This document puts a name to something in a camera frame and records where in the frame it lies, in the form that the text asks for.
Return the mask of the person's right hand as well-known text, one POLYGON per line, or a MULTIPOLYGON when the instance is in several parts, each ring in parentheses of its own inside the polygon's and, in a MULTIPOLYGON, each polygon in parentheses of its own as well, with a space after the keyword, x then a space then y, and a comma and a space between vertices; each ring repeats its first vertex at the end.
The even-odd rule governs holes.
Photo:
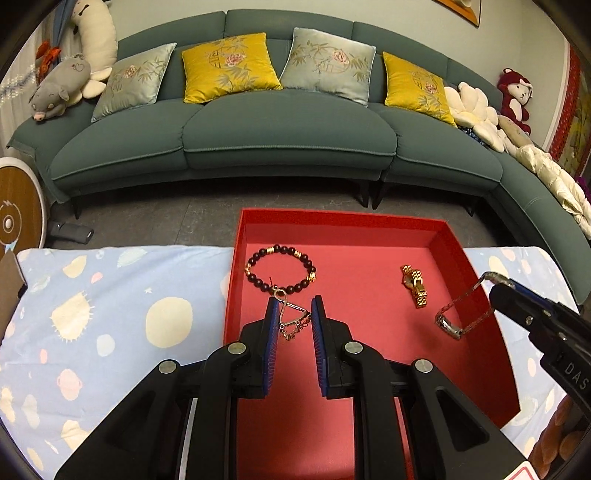
POLYGON ((583 438, 583 431, 565 432, 573 406, 574 402, 569 396, 562 399, 528 457, 540 479, 548 476, 551 465, 557 458, 567 461, 583 438))

